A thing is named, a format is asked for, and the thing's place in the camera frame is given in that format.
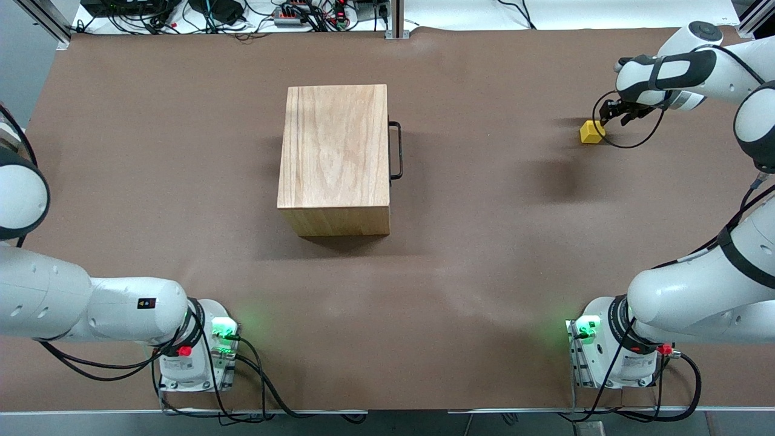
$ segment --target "yellow cube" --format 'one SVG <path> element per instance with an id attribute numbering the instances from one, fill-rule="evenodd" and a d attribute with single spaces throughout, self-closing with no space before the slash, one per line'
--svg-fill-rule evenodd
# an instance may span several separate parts
<path id="1" fill-rule="evenodd" d="M 605 129 L 600 124 L 600 121 L 593 122 L 591 119 L 589 119 L 585 121 L 584 125 L 581 126 L 581 129 L 579 129 L 579 134 L 581 135 L 582 144 L 599 144 L 600 141 L 603 140 L 603 137 L 600 135 L 605 136 Z"/>

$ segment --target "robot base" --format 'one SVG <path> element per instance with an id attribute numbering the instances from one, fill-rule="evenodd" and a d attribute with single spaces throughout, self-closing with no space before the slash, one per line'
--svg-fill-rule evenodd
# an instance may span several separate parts
<path id="1" fill-rule="evenodd" d="M 212 320 L 216 317 L 229 317 L 226 309 L 218 302 L 211 299 L 200 299 L 205 313 L 205 328 L 207 342 L 211 349 L 216 349 L 222 343 L 222 339 L 213 334 Z M 213 370 L 218 391 L 231 389 L 234 381 L 234 354 L 237 341 L 231 345 L 232 353 L 212 353 Z M 205 346 L 203 337 L 191 347 L 189 356 L 168 357 L 159 359 L 161 367 L 161 384 L 159 389 L 166 392 L 204 392 L 214 391 L 212 373 L 210 372 L 210 353 Z"/>
<path id="2" fill-rule="evenodd" d="M 582 317 L 565 323 L 576 386 L 599 389 L 620 347 L 608 322 L 608 310 L 613 302 L 614 298 L 610 296 L 594 299 L 584 309 Z M 594 335 L 580 339 L 581 330 L 587 326 L 591 327 Z M 656 356 L 656 352 L 639 355 L 622 348 L 605 386 L 611 389 L 649 386 L 656 369 Z"/>

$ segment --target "tabletop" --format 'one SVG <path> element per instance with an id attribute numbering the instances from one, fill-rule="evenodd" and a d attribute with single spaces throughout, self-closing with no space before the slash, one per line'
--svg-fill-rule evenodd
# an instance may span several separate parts
<path id="1" fill-rule="evenodd" d="M 716 234 L 756 176 L 723 102 L 667 113 L 634 150 L 579 143 L 614 62 L 672 32 L 76 35 L 29 124 L 53 201 L 26 248 L 218 300 L 295 409 L 571 407 L 564 320 Z M 383 83 L 404 130 L 391 234 L 297 237 L 275 204 L 288 87 Z M 631 144 L 654 118 L 609 133 Z M 0 347 L 0 410 L 158 406 L 147 371 L 92 382 L 29 339 Z M 62 347 L 143 357 L 134 343 Z M 775 406 L 771 346 L 680 348 L 701 367 L 702 406 Z M 664 403 L 678 406 L 692 386 L 675 369 Z M 225 401 L 255 409 L 238 373 Z"/>

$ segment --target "wood grain top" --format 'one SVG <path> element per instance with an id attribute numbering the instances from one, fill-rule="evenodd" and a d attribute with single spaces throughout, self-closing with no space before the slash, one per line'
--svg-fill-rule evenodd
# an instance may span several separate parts
<path id="1" fill-rule="evenodd" d="M 277 208 L 387 206 L 388 87 L 288 89 Z"/>

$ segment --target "black handle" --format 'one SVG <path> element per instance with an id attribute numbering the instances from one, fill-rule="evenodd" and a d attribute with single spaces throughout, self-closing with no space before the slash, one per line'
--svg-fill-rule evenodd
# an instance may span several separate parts
<path id="1" fill-rule="evenodd" d="M 387 145 L 387 171 L 390 173 L 390 180 L 398 180 L 404 175 L 404 146 L 401 143 L 401 124 L 398 121 L 388 121 L 387 128 L 395 127 L 398 129 L 398 173 L 393 174 L 390 159 L 390 144 Z"/>

